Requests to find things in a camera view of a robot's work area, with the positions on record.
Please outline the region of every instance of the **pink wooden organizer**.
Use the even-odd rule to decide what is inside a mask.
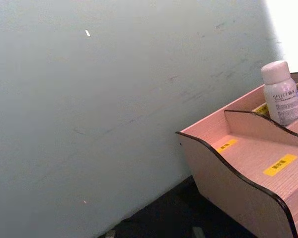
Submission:
[[[204,197],[259,238],[298,238],[298,120],[253,112],[264,103],[260,86],[177,134]]]

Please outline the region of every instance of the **bottle cap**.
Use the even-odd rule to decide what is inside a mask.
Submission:
[[[290,78],[288,64],[284,60],[271,62],[261,69],[265,84],[280,83]]]

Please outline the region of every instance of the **dark floor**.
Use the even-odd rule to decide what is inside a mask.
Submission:
[[[192,177],[113,230],[115,238],[192,238],[192,227],[201,227],[206,238],[255,237],[201,196]]]

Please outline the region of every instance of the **white bottle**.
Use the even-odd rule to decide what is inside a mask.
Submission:
[[[270,118],[282,126],[298,119],[298,89],[290,78],[286,61],[269,63],[261,69],[264,95]]]

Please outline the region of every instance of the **bottle label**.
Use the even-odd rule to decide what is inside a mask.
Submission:
[[[278,115],[278,123],[288,125],[298,118],[298,90],[297,88],[282,94],[272,96],[274,110]]]

